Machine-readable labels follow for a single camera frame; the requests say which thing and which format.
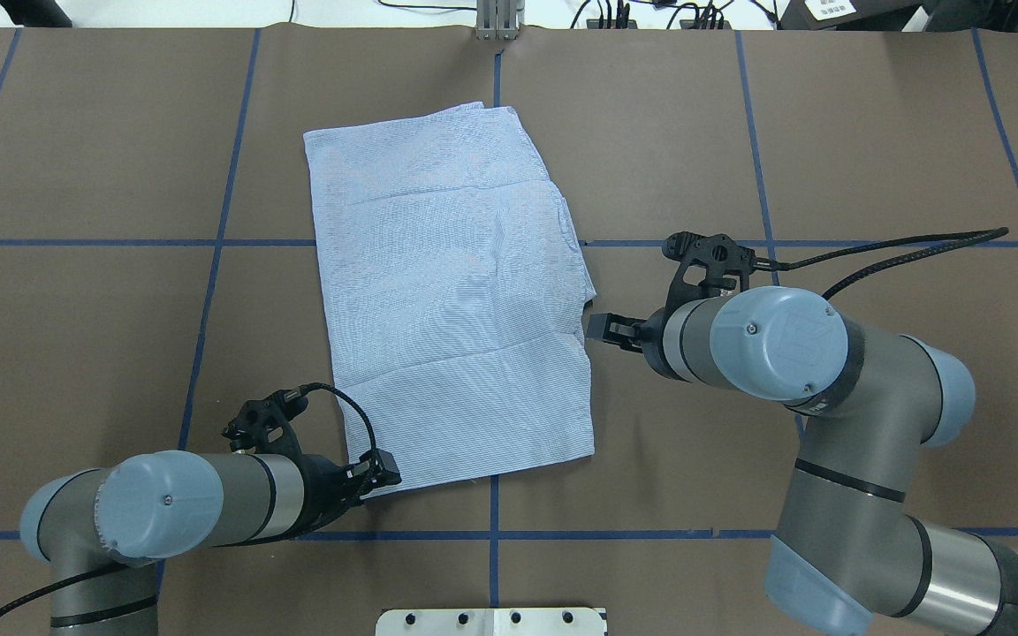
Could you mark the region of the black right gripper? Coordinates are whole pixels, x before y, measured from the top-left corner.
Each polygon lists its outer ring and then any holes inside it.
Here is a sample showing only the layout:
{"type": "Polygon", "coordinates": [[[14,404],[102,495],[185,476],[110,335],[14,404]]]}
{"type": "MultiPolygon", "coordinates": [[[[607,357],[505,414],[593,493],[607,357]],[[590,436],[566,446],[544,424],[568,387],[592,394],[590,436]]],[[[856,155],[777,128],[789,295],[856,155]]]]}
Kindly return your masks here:
{"type": "Polygon", "coordinates": [[[617,346],[628,352],[642,352],[651,367],[670,367],[664,349],[664,319],[631,319],[619,314],[591,314],[586,338],[617,346]]]}

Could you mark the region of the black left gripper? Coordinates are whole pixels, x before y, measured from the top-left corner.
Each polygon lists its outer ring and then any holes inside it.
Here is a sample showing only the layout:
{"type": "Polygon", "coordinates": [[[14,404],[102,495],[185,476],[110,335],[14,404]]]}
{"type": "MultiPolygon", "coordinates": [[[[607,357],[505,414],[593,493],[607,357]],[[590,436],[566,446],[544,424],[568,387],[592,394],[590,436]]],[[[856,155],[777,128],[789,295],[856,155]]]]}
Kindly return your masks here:
{"type": "Polygon", "coordinates": [[[385,450],[367,450],[354,466],[336,466],[322,455],[304,455],[300,474],[306,498],[296,534],[320,530],[362,504],[364,496],[377,488],[401,483],[396,459],[385,450]]]}

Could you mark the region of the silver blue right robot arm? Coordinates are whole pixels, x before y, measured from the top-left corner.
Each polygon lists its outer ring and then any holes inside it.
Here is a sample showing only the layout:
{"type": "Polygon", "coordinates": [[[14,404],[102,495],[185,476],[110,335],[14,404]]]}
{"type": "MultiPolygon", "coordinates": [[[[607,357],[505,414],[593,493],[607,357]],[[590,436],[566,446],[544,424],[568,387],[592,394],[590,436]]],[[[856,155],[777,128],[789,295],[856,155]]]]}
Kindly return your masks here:
{"type": "Polygon", "coordinates": [[[683,300],[651,319],[592,314],[587,335],[660,375],[804,416],[764,579],[776,608],[825,635],[863,635],[875,616],[1018,635],[1018,551],[902,510],[920,450],[972,419],[961,360],[800,287],[683,300]]]}

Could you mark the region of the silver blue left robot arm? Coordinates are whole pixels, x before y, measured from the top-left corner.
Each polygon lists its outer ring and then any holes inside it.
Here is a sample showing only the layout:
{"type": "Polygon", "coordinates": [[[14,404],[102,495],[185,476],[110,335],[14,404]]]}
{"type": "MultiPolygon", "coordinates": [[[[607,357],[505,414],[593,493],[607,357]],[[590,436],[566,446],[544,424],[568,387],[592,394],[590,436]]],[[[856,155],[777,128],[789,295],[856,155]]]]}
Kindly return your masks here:
{"type": "Polygon", "coordinates": [[[52,635],[156,635],[162,561],[299,538],[400,480],[382,450],[351,466],[319,455],[150,452],[44,484],[19,536],[51,567],[52,635]]]}

